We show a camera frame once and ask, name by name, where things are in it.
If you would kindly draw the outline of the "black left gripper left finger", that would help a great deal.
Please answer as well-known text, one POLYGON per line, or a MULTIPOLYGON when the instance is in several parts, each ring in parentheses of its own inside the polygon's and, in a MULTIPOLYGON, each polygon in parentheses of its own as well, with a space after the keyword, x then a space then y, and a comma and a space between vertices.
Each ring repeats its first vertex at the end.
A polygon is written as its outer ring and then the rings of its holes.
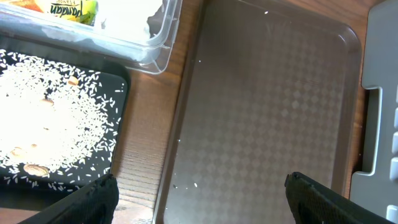
POLYGON ((117 180, 106 174, 20 224, 111 224, 118 202, 117 180))

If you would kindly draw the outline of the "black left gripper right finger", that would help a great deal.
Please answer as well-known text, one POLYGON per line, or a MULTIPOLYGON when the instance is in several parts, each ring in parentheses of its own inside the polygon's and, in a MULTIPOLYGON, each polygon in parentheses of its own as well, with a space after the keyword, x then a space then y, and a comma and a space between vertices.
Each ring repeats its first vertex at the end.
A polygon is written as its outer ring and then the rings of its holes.
POLYGON ((284 187, 296 224, 392 223, 300 172, 287 175, 284 187))

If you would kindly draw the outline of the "yellow green snack wrapper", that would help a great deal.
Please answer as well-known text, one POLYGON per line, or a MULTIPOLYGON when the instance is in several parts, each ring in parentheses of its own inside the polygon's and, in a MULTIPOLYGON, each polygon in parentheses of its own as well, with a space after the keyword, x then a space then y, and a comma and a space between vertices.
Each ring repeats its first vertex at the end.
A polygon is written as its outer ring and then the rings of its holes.
POLYGON ((98 12, 96 0, 9 0, 1 2, 89 26, 93 25, 98 12))

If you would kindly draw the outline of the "white tissue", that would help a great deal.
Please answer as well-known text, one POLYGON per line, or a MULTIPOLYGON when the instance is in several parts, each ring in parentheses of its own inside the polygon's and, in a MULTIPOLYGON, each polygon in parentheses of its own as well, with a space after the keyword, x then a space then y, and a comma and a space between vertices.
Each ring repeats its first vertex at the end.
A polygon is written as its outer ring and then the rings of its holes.
POLYGON ((162 0, 100 0, 94 28, 100 34, 129 42, 150 39, 148 18, 162 7, 162 0))

